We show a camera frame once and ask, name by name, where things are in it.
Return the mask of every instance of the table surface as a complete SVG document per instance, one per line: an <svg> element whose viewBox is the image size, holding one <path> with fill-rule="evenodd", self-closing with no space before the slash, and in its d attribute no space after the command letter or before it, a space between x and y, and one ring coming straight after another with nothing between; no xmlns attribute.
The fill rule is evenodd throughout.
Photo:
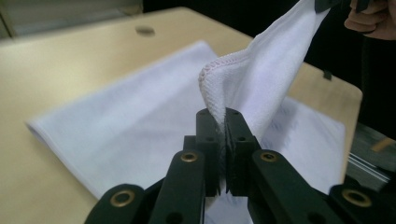
<svg viewBox="0 0 396 224"><path fill-rule="evenodd" d="M142 26L155 34L139 34ZM224 55L244 49L251 37L175 8L0 42L0 222L83 223L97 202L30 134L26 120L198 40ZM361 91L304 63L289 96L346 125L346 169Z"/></svg>

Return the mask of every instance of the finger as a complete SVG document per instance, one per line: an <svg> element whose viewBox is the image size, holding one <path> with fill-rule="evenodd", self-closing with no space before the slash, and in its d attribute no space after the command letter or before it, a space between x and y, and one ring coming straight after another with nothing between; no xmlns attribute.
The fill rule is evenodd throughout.
<svg viewBox="0 0 396 224"><path fill-rule="evenodd" d="M384 21L388 17L388 13L378 12L375 14L367 15L363 13L356 13L354 10L351 10L348 19L354 21L356 23L364 24L364 25L374 25Z"/></svg>
<svg viewBox="0 0 396 224"><path fill-rule="evenodd" d="M357 4L358 4L358 0L352 0L350 2L350 7L356 10ZM364 9L361 13L373 14L382 11L387 7L388 7L388 2L385 0L378 0L378 1L371 0L369 6L366 9Z"/></svg>
<svg viewBox="0 0 396 224"><path fill-rule="evenodd" d="M347 29L353 30L353 31L357 31L357 32L360 32L360 33L372 32L376 28L375 24L365 25L365 24L354 22L354 21L352 21L350 19L347 19L344 22L344 25L345 25L345 27Z"/></svg>

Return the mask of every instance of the folded white towel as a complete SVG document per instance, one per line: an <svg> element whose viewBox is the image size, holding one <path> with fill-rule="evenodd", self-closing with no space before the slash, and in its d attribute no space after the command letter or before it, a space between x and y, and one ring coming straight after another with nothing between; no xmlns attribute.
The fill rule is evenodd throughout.
<svg viewBox="0 0 396 224"><path fill-rule="evenodd" d="M166 175L205 108L197 74L217 58L196 43L28 122L97 198L118 184L148 188Z"/></svg>

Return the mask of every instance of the wall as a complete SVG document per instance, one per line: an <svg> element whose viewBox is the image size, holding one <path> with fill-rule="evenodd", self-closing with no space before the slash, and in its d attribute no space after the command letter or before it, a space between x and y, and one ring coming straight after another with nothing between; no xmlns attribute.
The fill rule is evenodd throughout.
<svg viewBox="0 0 396 224"><path fill-rule="evenodd" d="M141 6L142 0L0 0L8 26L16 35L29 25L52 21L77 20L89 14L111 9Z"/></svg>

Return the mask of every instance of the human hand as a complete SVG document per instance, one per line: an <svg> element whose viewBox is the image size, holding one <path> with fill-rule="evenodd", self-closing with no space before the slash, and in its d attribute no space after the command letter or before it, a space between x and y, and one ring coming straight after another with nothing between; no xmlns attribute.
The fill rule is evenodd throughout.
<svg viewBox="0 0 396 224"><path fill-rule="evenodd" d="M396 0L371 0L360 13L356 13L357 2L350 3L352 10L344 22L347 29L371 38L396 40Z"/></svg>

